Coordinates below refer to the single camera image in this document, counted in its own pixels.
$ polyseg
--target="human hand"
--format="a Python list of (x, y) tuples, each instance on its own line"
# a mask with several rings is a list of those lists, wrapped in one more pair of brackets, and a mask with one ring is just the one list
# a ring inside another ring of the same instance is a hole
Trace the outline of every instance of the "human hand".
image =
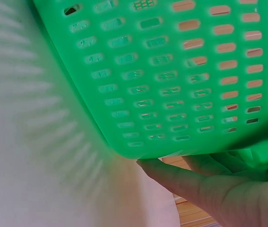
[(183, 158), (193, 171), (158, 159), (137, 163), (149, 177), (223, 227), (268, 227), (268, 170), (252, 169), (229, 153)]

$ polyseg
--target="basket hole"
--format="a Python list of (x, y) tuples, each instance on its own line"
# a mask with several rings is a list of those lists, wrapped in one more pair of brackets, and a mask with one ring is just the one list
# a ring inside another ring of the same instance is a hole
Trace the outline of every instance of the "basket hole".
[(123, 118), (123, 117), (128, 117), (130, 115), (130, 112), (127, 110), (122, 110), (122, 111), (116, 111), (112, 113), (112, 116), (115, 118)]
[(227, 111), (237, 110), (238, 109), (238, 104), (226, 105), (224, 108)]
[(135, 147), (142, 147), (144, 145), (143, 142), (133, 142), (133, 143), (128, 143), (129, 147), (135, 148)]
[(180, 87), (171, 87), (168, 89), (164, 89), (161, 91), (161, 94), (163, 96), (170, 96), (170, 95), (175, 95), (181, 91)]
[(258, 121), (259, 121), (258, 118), (249, 119), (249, 120), (247, 120), (247, 124), (256, 123)]
[(262, 84), (263, 84), (263, 80), (261, 80), (261, 79), (249, 81), (248, 88), (261, 87)]
[(259, 100), (262, 98), (262, 94), (253, 94), (253, 95), (249, 95), (248, 96), (248, 101), (255, 101), (255, 100)]
[(176, 101), (172, 103), (167, 103), (166, 108), (167, 109), (175, 109), (175, 108), (180, 108), (184, 105), (184, 101)]
[(205, 56), (191, 58), (189, 60), (186, 60), (187, 66), (189, 68), (199, 65), (204, 65), (207, 62), (207, 58)]
[(119, 65), (130, 64), (138, 59), (138, 55), (136, 53), (129, 53), (120, 57), (117, 57), (116, 62)]
[(168, 41), (167, 37), (159, 37), (156, 39), (150, 39), (146, 43), (147, 43), (147, 47), (153, 48), (153, 47), (163, 46), (164, 44), (167, 43), (167, 41)]
[(185, 41), (183, 43), (183, 47), (185, 48), (185, 50), (197, 49), (197, 48), (203, 47), (204, 44), (205, 44), (205, 41), (203, 39), (192, 39), (192, 40)]
[(247, 73), (257, 73), (263, 71), (263, 65), (251, 65), (247, 68)]
[(249, 23), (249, 22), (259, 22), (260, 21), (260, 15), (258, 13), (245, 13), (242, 16), (243, 22)]
[(198, 122), (208, 122), (210, 120), (214, 119), (213, 115), (204, 115), (197, 118)]
[(260, 111), (260, 106), (251, 107), (247, 110), (248, 113), (258, 112)]
[(223, 99), (236, 98), (238, 96), (238, 91), (229, 91), (223, 93)]
[(208, 110), (211, 109), (213, 107), (213, 103), (202, 103), (202, 104), (197, 104), (195, 106), (195, 109), (197, 111), (202, 111), (202, 110)]
[(258, 0), (240, 0), (241, 4), (256, 4)]
[(172, 128), (173, 132), (185, 131), (188, 128), (187, 125), (178, 125)]
[(124, 133), (123, 136), (126, 139), (133, 139), (139, 137), (139, 133), (138, 132)]
[(146, 130), (158, 130), (161, 128), (160, 124), (151, 124), (151, 125), (146, 125), (145, 129)]
[(215, 35), (232, 34), (234, 32), (233, 25), (218, 25), (214, 28)]
[(167, 80), (171, 80), (171, 79), (176, 79), (176, 77), (177, 77), (177, 72), (173, 71), (173, 72), (161, 73), (161, 74), (156, 76), (156, 79), (158, 81), (167, 81)]
[(118, 48), (128, 45), (131, 42), (132, 38), (129, 35), (111, 39), (109, 41), (109, 46), (111, 48)]
[(69, 16), (73, 13), (76, 13), (77, 11), (79, 11), (81, 9), (81, 4), (75, 4), (71, 7), (68, 7), (66, 8), (63, 13), (66, 15), (66, 16)]
[(246, 40), (259, 40), (262, 39), (261, 31), (251, 31), (245, 33)]
[(179, 23), (180, 31), (189, 31), (189, 30), (198, 29), (199, 26), (200, 26), (199, 20), (188, 20), (188, 21), (183, 21)]
[(227, 15), (227, 14), (230, 14), (231, 8), (226, 5), (214, 6), (214, 7), (211, 7), (210, 12), (213, 16)]
[(214, 126), (206, 126), (199, 129), (199, 132), (212, 132), (214, 130)]
[(225, 130), (226, 133), (235, 132), (235, 131), (237, 131), (237, 128), (236, 127), (232, 127), (232, 128), (229, 128), (229, 129), (226, 129)]
[(162, 140), (164, 139), (164, 135), (163, 134), (158, 134), (158, 135), (151, 135), (149, 136), (150, 140)]
[(118, 127), (120, 129), (129, 129), (134, 127), (134, 122), (123, 122), (123, 123), (119, 123)]
[(237, 67), (237, 61), (236, 60), (231, 60), (231, 61), (223, 61), (219, 64), (219, 69), (220, 70), (229, 70), (229, 69), (234, 69)]
[(151, 19), (140, 22), (140, 27), (142, 29), (147, 29), (147, 28), (158, 26), (161, 23), (162, 23), (162, 19), (160, 17), (155, 17), (155, 18), (151, 18)]
[(144, 85), (144, 86), (138, 86), (138, 87), (133, 87), (129, 89), (129, 92), (132, 95), (138, 95), (138, 94), (142, 94), (145, 93), (149, 90), (149, 87)]
[(147, 100), (141, 100), (136, 103), (137, 107), (148, 107), (153, 105), (153, 100), (147, 99)]
[(108, 21), (105, 21), (101, 24), (101, 27), (105, 31), (110, 31), (119, 28), (121, 25), (125, 23), (125, 19), (123, 18), (114, 18)]
[(238, 77), (226, 77), (221, 80), (222, 85), (236, 84), (238, 82)]
[(196, 3), (192, 0), (179, 1), (173, 3), (173, 9), (175, 12), (182, 12), (194, 9), (195, 5)]
[(221, 44), (217, 46), (217, 51), (219, 53), (227, 53), (227, 52), (233, 52), (236, 49), (235, 43), (229, 43), (229, 44)]
[(173, 60), (172, 54), (166, 54), (162, 56), (157, 56), (152, 58), (152, 64), (153, 65), (163, 65), (169, 63), (171, 60)]
[(147, 9), (157, 4), (157, 0), (138, 0), (134, 3), (136, 10)]
[(238, 117), (234, 116), (234, 117), (226, 117), (223, 119), (223, 123), (228, 124), (228, 123), (232, 123), (232, 122), (236, 122), (238, 121)]
[(212, 93), (212, 91), (209, 88), (197, 90), (194, 92), (194, 98), (206, 97), (206, 96), (209, 96), (211, 93)]
[(263, 50), (261, 48), (254, 48), (254, 49), (247, 50), (247, 56), (249, 58), (260, 57), (262, 55), (263, 55)]
[(186, 118), (186, 114), (185, 113), (179, 113), (179, 114), (174, 114), (168, 117), (168, 119), (171, 122), (176, 122), (176, 121), (182, 121), (183, 119)]
[(144, 114), (141, 114), (140, 117), (143, 120), (155, 119), (157, 117), (157, 113), (144, 113)]
[(200, 75), (192, 76), (190, 80), (191, 80), (191, 83), (195, 84), (195, 83), (201, 83), (201, 82), (207, 81), (209, 80), (209, 77), (210, 76), (208, 73), (203, 73)]
[(184, 141), (188, 139), (190, 139), (190, 136), (179, 136), (174, 138), (175, 141)]
[(118, 5), (118, 0), (106, 0), (104, 2), (101, 2), (95, 5), (95, 11), (97, 13), (103, 13), (114, 8), (117, 5)]

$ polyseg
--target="rectangular hole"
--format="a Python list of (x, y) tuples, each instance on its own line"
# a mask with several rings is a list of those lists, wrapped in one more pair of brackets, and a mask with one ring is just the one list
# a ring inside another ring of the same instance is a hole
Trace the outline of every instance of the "rectangular hole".
[(192, 40), (185, 41), (183, 43), (183, 47), (185, 48), (185, 50), (197, 49), (197, 48), (202, 47), (204, 44), (205, 44), (205, 41), (203, 39), (192, 39)]
[(249, 58), (260, 57), (262, 55), (263, 55), (263, 50), (261, 48), (254, 48), (254, 49), (247, 50), (247, 56)]
[(235, 43), (221, 44), (217, 46), (217, 52), (219, 53), (228, 53), (233, 52), (236, 49)]
[(228, 132), (235, 132), (235, 131), (237, 131), (237, 128), (233, 127), (233, 128), (226, 129), (224, 132), (228, 133)]
[(248, 101), (255, 101), (255, 100), (259, 100), (262, 98), (262, 94), (253, 94), (253, 95), (249, 95), (248, 96)]
[(164, 135), (163, 134), (158, 134), (158, 135), (151, 135), (149, 136), (150, 140), (162, 140), (164, 139)]
[(199, 129), (199, 132), (212, 132), (214, 130), (214, 126), (206, 126)]
[(181, 90), (180, 87), (171, 87), (171, 88), (162, 90), (161, 94), (163, 96), (170, 96), (170, 95), (174, 95), (174, 94), (179, 93), (180, 90)]
[(209, 74), (208, 73), (203, 73), (203, 74), (200, 74), (200, 75), (195, 75), (195, 76), (192, 76), (190, 78), (190, 82), (195, 84), (195, 83), (201, 83), (201, 82), (204, 82), (204, 81), (207, 81), (209, 80)]
[(160, 129), (161, 125), (160, 124), (151, 124), (151, 125), (146, 125), (145, 129), (146, 130), (157, 130)]
[(184, 141), (188, 139), (190, 139), (190, 136), (179, 136), (174, 138), (175, 141)]
[(247, 110), (248, 113), (258, 112), (260, 111), (260, 106), (251, 107)]
[(200, 26), (199, 20), (188, 20), (188, 21), (183, 21), (179, 23), (179, 30), (189, 31), (189, 30), (198, 29), (199, 26)]
[(76, 13), (77, 11), (79, 11), (81, 9), (81, 4), (75, 4), (71, 7), (68, 7), (66, 8), (63, 13), (66, 15), (66, 16), (69, 16), (73, 13)]
[(214, 28), (215, 35), (232, 34), (234, 31), (233, 25), (218, 25)]
[(206, 62), (207, 62), (207, 57), (205, 57), (205, 56), (191, 58), (191, 59), (188, 59), (186, 61), (187, 66), (189, 68), (194, 67), (194, 66), (199, 66), (199, 65), (206, 64)]
[(256, 122), (258, 122), (258, 121), (259, 121), (258, 118), (249, 119), (249, 120), (247, 120), (247, 124), (256, 123)]
[(139, 133), (138, 132), (124, 133), (123, 136), (126, 139), (133, 139), (139, 137)]
[(236, 98), (238, 96), (238, 91), (230, 91), (223, 93), (223, 99)]
[(219, 64), (219, 69), (220, 70), (229, 70), (229, 69), (234, 69), (237, 67), (237, 61), (236, 60), (231, 60), (231, 61), (223, 61)]
[(142, 29), (147, 29), (147, 28), (158, 26), (161, 23), (162, 23), (162, 19), (160, 17), (156, 17), (156, 18), (152, 18), (152, 19), (148, 19), (148, 20), (144, 20), (140, 22), (140, 27)]
[(188, 128), (187, 125), (178, 125), (172, 128), (173, 132), (185, 131)]
[(261, 79), (249, 81), (248, 88), (261, 87), (262, 84), (263, 84), (263, 80), (261, 80)]
[(208, 110), (211, 109), (213, 107), (213, 103), (202, 103), (202, 104), (197, 104), (195, 106), (195, 109), (197, 111), (202, 111), (202, 110)]
[(173, 103), (166, 104), (167, 109), (174, 109), (174, 108), (180, 108), (184, 105), (184, 101), (176, 101)]
[(240, 0), (241, 4), (256, 4), (258, 0)]
[(186, 118), (186, 116), (187, 115), (185, 113), (179, 113), (179, 114), (169, 116), (168, 119), (171, 122), (177, 122), (177, 121), (182, 121), (183, 119)]
[(257, 73), (257, 72), (262, 72), (263, 71), (263, 65), (251, 65), (247, 68), (247, 73)]
[(196, 3), (192, 0), (178, 1), (173, 3), (173, 9), (175, 12), (182, 12), (194, 9)]
[(208, 122), (210, 120), (214, 119), (213, 115), (204, 115), (197, 118), (198, 122)]
[(221, 85), (236, 84), (238, 82), (238, 77), (226, 77), (221, 80)]
[(243, 22), (249, 23), (249, 22), (259, 22), (260, 21), (260, 15), (258, 13), (245, 13), (242, 16)]
[(211, 7), (210, 12), (213, 16), (227, 15), (227, 14), (230, 14), (231, 8), (226, 5), (214, 6), (214, 7)]
[(238, 117), (234, 116), (234, 117), (227, 117), (223, 119), (223, 123), (227, 124), (227, 123), (232, 123), (232, 122), (236, 122), (238, 121)]
[(260, 31), (246, 32), (245, 38), (246, 40), (259, 40), (262, 39), (262, 33)]
[(141, 119), (150, 120), (155, 119), (157, 117), (157, 113), (144, 113), (141, 115)]
[(202, 89), (202, 90), (197, 90), (194, 92), (194, 98), (201, 98), (201, 97), (206, 97), (208, 95), (210, 95), (212, 92), (211, 89), (207, 88), (207, 89)]

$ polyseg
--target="finger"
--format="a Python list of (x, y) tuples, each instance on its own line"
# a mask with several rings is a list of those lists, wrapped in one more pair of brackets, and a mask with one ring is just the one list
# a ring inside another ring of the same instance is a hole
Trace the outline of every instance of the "finger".
[(228, 168), (232, 173), (237, 173), (249, 169), (247, 164), (227, 152), (211, 154), (211, 157), (221, 165)]
[(205, 176), (231, 174), (228, 168), (215, 161), (210, 155), (185, 156), (183, 159), (193, 171)]
[(205, 176), (190, 170), (167, 165), (158, 159), (138, 160), (145, 173), (170, 192), (200, 205), (198, 192)]

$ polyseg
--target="white wall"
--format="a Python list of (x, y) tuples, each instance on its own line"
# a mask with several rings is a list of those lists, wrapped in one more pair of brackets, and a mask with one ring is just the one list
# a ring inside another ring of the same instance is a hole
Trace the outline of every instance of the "white wall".
[(172, 195), (100, 139), (24, 0), (0, 0), (0, 227), (178, 227)]

